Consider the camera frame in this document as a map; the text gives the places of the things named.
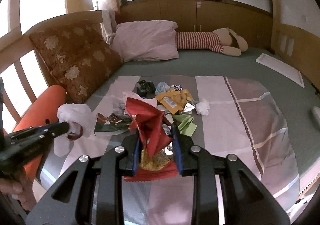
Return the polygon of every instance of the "screw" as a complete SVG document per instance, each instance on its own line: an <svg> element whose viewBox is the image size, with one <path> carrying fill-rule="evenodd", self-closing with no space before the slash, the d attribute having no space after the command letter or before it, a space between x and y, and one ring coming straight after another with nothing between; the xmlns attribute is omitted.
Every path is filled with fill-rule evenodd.
<svg viewBox="0 0 320 225"><path fill-rule="evenodd" d="M87 155L82 155L79 157L79 161L84 163L84 162L87 162L89 159L89 157Z"/></svg>
<svg viewBox="0 0 320 225"><path fill-rule="evenodd" d="M238 157L235 154L230 154L230 155L228 155L228 159L230 161L236 161L238 159Z"/></svg>
<svg viewBox="0 0 320 225"><path fill-rule="evenodd" d="M199 146L192 146L191 147L191 151L194 153L198 153L198 152L200 152L200 150L201 150L201 147L199 147Z"/></svg>
<svg viewBox="0 0 320 225"><path fill-rule="evenodd" d="M124 147L123 146L118 146L118 147L115 148L115 151L117 153L122 153L124 151Z"/></svg>

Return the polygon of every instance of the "light green paper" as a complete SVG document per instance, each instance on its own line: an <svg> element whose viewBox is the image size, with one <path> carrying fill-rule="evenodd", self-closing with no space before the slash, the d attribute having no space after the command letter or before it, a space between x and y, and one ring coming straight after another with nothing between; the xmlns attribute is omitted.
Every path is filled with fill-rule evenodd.
<svg viewBox="0 0 320 225"><path fill-rule="evenodd" d="M178 126L180 134L190 137L193 135L197 127L196 124L192 123L195 117L189 114L172 115L172 117L181 122Z"/></svg>

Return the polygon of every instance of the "stuffed animal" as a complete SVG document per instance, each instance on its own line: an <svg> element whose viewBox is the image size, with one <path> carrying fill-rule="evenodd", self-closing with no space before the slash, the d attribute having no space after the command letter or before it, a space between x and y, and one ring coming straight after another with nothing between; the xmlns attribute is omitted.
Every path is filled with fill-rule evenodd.
<svg viewBox="0 0 320 225"><path fill-rule="evenodd" d="M210 49L229 56L239 56L248 49L247 41L229 28L212 32L177 32L178 49Z"/></svg>

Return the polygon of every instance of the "wooden cabinet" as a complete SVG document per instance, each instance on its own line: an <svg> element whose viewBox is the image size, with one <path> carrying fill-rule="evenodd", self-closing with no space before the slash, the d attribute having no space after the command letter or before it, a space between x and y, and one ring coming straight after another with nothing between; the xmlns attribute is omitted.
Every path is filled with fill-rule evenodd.
<svg viewBox="0 0 320 225"><path fill-rule="evenodd" d="M270 47L272 17L241 6L213 1L141 0L121 8L125 21L171 20L177 31L210 32L230 28L242 36L249 47Z"/></svg>
<svg viewBox="0 0 320 225"><path fill-rule="evenodd" d="M162 20L171 20L178 24L176 31L196 31L196 1L163 0L160 1Z"/></svg>
<svg viewBox="0 0 320 225"><path fill-rule="evenodd" d="M201 32L230 28L242 36L249 47L270 47L272 17L244 7L212 1L198 2L197 25Z"/></svg>

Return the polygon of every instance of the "barcode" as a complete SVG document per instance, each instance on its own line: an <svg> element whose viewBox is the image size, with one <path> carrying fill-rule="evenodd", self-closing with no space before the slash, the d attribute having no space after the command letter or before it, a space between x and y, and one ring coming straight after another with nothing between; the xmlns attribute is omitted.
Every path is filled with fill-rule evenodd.
<svg viewBox="0 0 320 225"><path fill-rule="evenodd" d="M177 107L178 105L173 101L171 100L170 98L168 98L167 96L163 97L164 101L169 104L170 107L174 108L174 107Z"/></svg>

